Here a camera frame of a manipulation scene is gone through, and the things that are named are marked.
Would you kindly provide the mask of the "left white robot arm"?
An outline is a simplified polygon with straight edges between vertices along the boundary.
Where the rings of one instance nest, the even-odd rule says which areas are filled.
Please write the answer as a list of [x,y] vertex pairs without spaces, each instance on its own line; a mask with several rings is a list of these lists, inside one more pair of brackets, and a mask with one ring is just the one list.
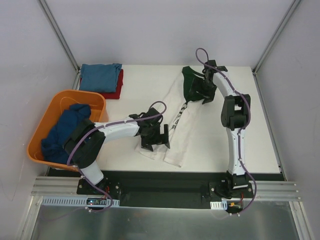
[[154,107],[120,121],[92,122],[84,119],[62,145],[68,154],[67,163],[73,162],[80,170],[90,191],[96,195],[106,193],[107,179],[96,161],[102,146],[110,141],[139,136],[140,147],[144,150],[152,152],[155,145],[164,145],[169,149],[169,125],[164,124],[161,133],[162,120],[163,114]]

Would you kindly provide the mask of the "white and green t-shirt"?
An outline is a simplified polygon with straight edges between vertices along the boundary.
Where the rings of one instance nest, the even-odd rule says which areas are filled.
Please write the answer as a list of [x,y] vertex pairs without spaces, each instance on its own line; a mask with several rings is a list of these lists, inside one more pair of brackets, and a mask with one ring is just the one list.
[[186,158],[190,137],[200,114],[205,98],[198,94],[190,94],[194,80],[204,78],[203,74],[190,66],[182,68],[162,100],[167,105],[163,120],[168,124],[170,147],[155,145],[152,151],[141,148],[138,144],[135,151],[155,161],[181,167]]

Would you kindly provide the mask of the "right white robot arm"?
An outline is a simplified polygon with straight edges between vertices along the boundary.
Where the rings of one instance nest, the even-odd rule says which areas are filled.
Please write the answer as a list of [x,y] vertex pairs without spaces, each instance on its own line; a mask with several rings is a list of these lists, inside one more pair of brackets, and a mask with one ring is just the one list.
[[200,97],[202,104],[214,100],[216,90],[224,97],[221,124],[228,137],[229,163],[225,180],[214,187],[221,198],[237,197],[249,187],[249,175],[244,170],[245,129],[251,121],[251,96],[238,92],[227,77],[227,68],[215,60],[207,60],[202,73],[194,73],[188,95]]

